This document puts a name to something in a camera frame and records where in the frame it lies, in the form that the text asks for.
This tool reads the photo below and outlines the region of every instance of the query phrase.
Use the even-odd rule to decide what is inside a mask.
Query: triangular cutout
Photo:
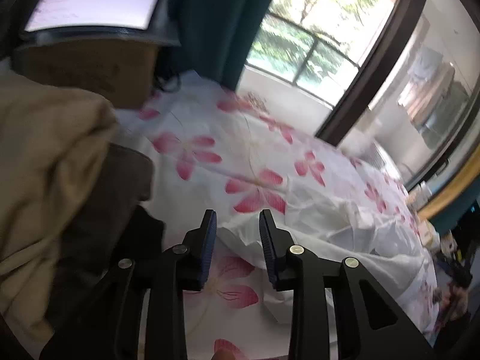
[[[368,322],[373,330],[378,330],[397,322],[397,316],[395,316],[368,281],[361,280],[360,289],[367,308]]]

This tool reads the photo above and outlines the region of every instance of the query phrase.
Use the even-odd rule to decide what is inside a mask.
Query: beige jacket
[[[115,117],[100,95],[0,75],[0,312],[32,338],[44,320],[59,235],[89,195]]]

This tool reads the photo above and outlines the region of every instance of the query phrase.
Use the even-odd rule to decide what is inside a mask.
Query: round metal pin
[[[118,267],[121,269],[127,269],[131,267],[131,264],[132,264],[131,259],[121,259],[118,262]]]
[[[345,260],[345,265],[349,268],[357,268],[359,265],[359,261],[356,258],[348,257]]]
[[[300,245],[293,245],[290,246],[290,252],[293,254],[302,254],[305,251],[302,246]]]
[[[183,244],[178,244],[178,245],[175,245],[173,248],[172,248],[172,251],[175,253],[175,254],[184,254],[188,251],[188,247],[186,247],[185,245]]]

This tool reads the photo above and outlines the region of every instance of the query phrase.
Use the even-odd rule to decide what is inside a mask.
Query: brown box
[[[150,95],[157,54],[156,44],[135,40],[71,40],[20,47],[13,68],[41,84],[87,89],[115,108],[138,109]]]

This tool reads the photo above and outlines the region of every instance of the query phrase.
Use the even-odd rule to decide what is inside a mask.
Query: white bedsheet with pink flowers
[[[208,282],[185,294],[189,358],[210,359],[220,347],[237,360],[288,353],[292,297],[273,292],[266,277],[263,208],[318,256],[357,257],[422,332],[431,329],[433,263],[402,185],[194,72],[182,75],[178,92],[157,92],[140,112],[117,115],[115,142],[155,164],[145,207],[166,224],[165,248],[198,227],[206,209],[217,212]],[[333,327],[330,341],[335,352]]]

